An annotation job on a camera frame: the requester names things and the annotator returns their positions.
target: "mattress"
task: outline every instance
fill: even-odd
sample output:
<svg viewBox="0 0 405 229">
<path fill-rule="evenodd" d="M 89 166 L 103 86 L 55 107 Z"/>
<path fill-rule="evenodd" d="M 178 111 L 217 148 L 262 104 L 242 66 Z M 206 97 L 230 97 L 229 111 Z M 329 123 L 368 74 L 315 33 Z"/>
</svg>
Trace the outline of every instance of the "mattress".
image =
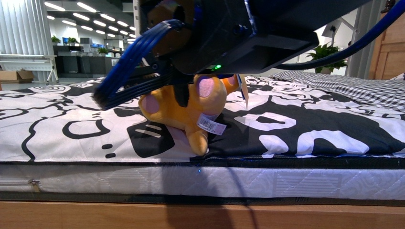
<svg viewBox="0 0 405 229">
<path fill-rule="evenodd" d="M 137 99 L 100 111 L 102 79 L 0 92 L 0 191 L 217 198 L 405 199 L 404 82 L 247 77 L 195 156 Z"/>
</svg>

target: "wooden bed frame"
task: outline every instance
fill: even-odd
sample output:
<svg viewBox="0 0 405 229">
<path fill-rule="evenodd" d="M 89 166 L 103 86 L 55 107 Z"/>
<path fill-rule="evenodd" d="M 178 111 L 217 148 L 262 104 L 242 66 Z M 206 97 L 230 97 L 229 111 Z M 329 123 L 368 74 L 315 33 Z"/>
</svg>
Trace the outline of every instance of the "wooden bed frame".
<svg viewBox="0 0 405 229">
<path fill-rule="evenodd" d="M 370 79 L 390 79 L 405 72 L 404 28 L 405 15 L 402 15 L 376 40 Z M 0 201 L 0 229 L 48 228 L 403 229 L 405 207 Z"/>
</svg>

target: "blue cable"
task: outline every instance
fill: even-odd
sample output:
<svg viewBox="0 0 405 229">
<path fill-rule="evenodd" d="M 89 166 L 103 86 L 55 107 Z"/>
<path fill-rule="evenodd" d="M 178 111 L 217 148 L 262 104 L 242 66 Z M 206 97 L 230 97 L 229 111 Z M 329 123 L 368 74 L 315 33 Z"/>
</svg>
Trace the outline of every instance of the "blue cable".
<svg viewBox="0 0 405 229">
<path fill-rule="evenodd" d="M 159 32 L 163 26 L 164 25 L 160 23 L 156 25 L 152 30 L 147 31 L 144 36 L 136 39 L 136 41 L 131 44 L 121 56 L 116 66 L 111 69 L 103 83 L 99 85 L 98 90 L 102 91 L 108 97 L 113 95 L 113 93 L 115 93 L 126 82 L 126 80 L 128 80 L 128 74 L 132 73 L 128 73 L 129 65 L 131 64 L 131 62 L 137 61 L 136 58 L 133 58 L 133 56 L 139 53 L 139 49 L 143 49 L 143 45 L 145 42 L 148 41 L 148 38 L 153 36 L 156 32 Z"/>
<path fill-rule="evenodd" d="M 275 68 L 283 70 L 304 70 L 311 68 L 318 68 L 325 65 L 333 64 L 349 56 L 357 53 L 368 44 L 370 44 L 374 39 L 376 39 L 381 33 L 383 33 L 395 20 L 397 20 L 405 12 L 405 0 L 400 0 L 394 5 L 394 7 L 371 29 L 369 30 L 360 40 L 348 47 L 347 49 L 337 52 L 333 55 L 305 62 L 305 63 L 295 63 L 295 64 L 280 64 Z"/>
<path fill-rule="evenodd" d="M 109 108 L 112 108 L 114 106 L 111 106 L 111 104 L 115 104 L 115 106 L 119 105 L 134 97 L 152 91 L 150 88 L 156 89 L 156 85 L 162 87 L 163 85 L 161 85 L 161 82 L 168 83 L 166 82 L 167 79 L 163 78 L 155 81 L 150 80 L 150 82 L 140 83 L 131 87 L 131 90 L 128 92 L 125 90 L 117 93 L 117 90 L 128 81 L 130 75 L 135 70 L 138 63 L 141 62 L 142 58 L 147 55 L 168 32 L 182 27 L 184 27 L 184 24 L 181 21 L 168 20 L 163 21 L 152 29 L 146 31 L 143 36 L 140 36 L 128 47 L 116 66 L 114 66 L 105 80 L 96 88 L 94 100 L 96 100 L 96 102 L 98 102 L 104 109 L 106 109 L 107 105 Z M 137 92 L 143 87 L 147 87 L 147 90 Z"/>
</svg>

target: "stuffed animal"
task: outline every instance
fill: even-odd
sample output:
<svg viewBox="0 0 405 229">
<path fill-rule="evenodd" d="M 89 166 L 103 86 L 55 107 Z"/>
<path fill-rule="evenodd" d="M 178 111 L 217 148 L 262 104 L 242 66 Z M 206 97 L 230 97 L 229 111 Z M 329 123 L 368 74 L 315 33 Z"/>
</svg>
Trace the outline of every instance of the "stuffed animal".
<svg viewBox="0 0 405 229">
<path fill-rule="evenodd" d="M 189 100 L 180 106 L 172 85 L 141 96 L 139 107 L 150 121 L 184 130 L 192 151 L 203 156 L 208 149 L 208 133 L 197 122 L 201 114 L 216 119 L 226 103 L 226 96 L 239 87 L 237 76 L 218 79 L 216 75 L 195 75 L 189 84 Z"/>
</svg>

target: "cartoon print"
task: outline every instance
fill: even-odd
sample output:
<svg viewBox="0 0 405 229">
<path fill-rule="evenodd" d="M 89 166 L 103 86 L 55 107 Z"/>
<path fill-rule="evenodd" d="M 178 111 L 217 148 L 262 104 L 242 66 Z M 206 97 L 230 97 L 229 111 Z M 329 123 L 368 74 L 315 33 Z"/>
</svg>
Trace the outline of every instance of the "cartoon print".
<svg viewBox="0 0 405 229">
<path fill-rule="evenodd" d="M 299 83 L 246 80 L 248 110 L 239 91 L 228 95 L 216 119 L 227 128 L 223 135 L 208 135 L 203 158 L 405 156 L 403 112 Z M 184 132 L 147 121 L 138 99 L 101 111 L 91 98 L 100 82 L 1 91 L 0 159 L 188 162 L 194 157 Z"/>
</svg>

